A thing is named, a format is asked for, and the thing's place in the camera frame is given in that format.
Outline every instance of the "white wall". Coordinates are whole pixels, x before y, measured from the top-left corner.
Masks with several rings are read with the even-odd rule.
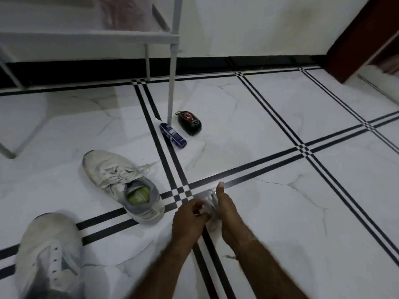
[[[325,54],[367,1],[183,0],[179,56]],[[172,0],[157,0],[157,4],[170,22]],[[142,46],[127,43],[2,43],[12,61],[144,56]],[[152,45],[150,55],[168,57],[168,47]]]

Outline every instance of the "white marble floor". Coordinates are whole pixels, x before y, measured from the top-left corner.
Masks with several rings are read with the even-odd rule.
[[[0,291],[17,298],[14,260],[29,222],[76,221],[88,298],[123,298],[170,237],[182,200],[224,181],[244,221],[310,298],[399,297],[399,106],[360,78],[318,68],[178,77],[174,110],[202,130],[179,150],[162,137],[167,80],[0,96]],[[103,149],[138,165],[166,214],[135,224],[87,181]],[[175,298],[254,298],[220,227],[187,259]]]

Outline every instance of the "white sneaker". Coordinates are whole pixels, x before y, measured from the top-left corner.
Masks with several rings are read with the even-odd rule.
[[[60,213],[35,218],[16,256],[15,281],[21,299],[84,298],[81,235]]]
[[[158,189],[148,178],[151,165],[136,167],[127,158],[103,150],[83,156],[83,170],[102,191],[119,202],[139,223],[155,223],[165,213]]]

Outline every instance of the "white metal rack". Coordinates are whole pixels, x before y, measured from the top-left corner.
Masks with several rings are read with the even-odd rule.
[[[18,18],[14,18],[13,14],[19,12],[21,15],[27,15],[29,19],[29,14],[35,15],[36,12],[21,12],[21,10],[16,10],[15,8],[5,9],[0,15],[9,14],[9,18],[13,21],[19,21]],[[172,29],[169,28],[165,19],[162,17],[161,13],[158,11],[155,4],[152,4],[152,16],[149,17],[149,23],[152,25],[151,31],[125,31],[125,30],[103,30],[99,27],[98,23],[93,22],[92,19],[83,19],[83,23],[75,23],[73,20],[72,12],[57,12],[57,8],[51,8],[49,11],[50,18],[54,21],[47,20],[39,17],[39,25],[13,25],[9,26],[2,23],[0,26],[0,43],[4,42],[20,42],[21,40],[39,40],[41,42],[52,42],[57,43],[65,42],[71,44],[77,41],[89,41],[95,44],[101,44],[105,42],[129,42],[129,43],[140,43],[144,45],[145,59],[146,59],[146,71],[147,80],[150,80],[150,57],[148,52],[149,44],[168,44],[170,45],[170,74],[169,74],[169,95],[168,95],[168,107],[167,107],[167,122],[171,124],[172,122],[172,112],[173,112],[173,93],[174,93],[174,82],[176,77],[176,61],[177,61],[177,51],[179,47],[179,25],[180,16],[182,10],[182,0],[174,0],[173,9],[173,19],[172,19]],[[82,17],[84,11],[75,12],[75,14]],[[57,21],[63,19],[69,19],[71,25],[67,29],[59,27]],[[19,90],[27,90],[18,78],[12,73],[12,71],[7,67],[6,62],[8,61],[8,56],[1,50],[0,47],[0,67],[5,71],[5,73],[13,80],[15,85]],[[9,159],[13,159],[16,155],[3,146],[0,143],[0,153]]]

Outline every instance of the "forearm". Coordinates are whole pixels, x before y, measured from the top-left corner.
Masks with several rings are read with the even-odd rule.
[[[129,298],[172,298],[179,273],[190,251],[191,247],[186,243],[171,241]]]
[[[257,298],[307,298],[247,226],[232,249]]]

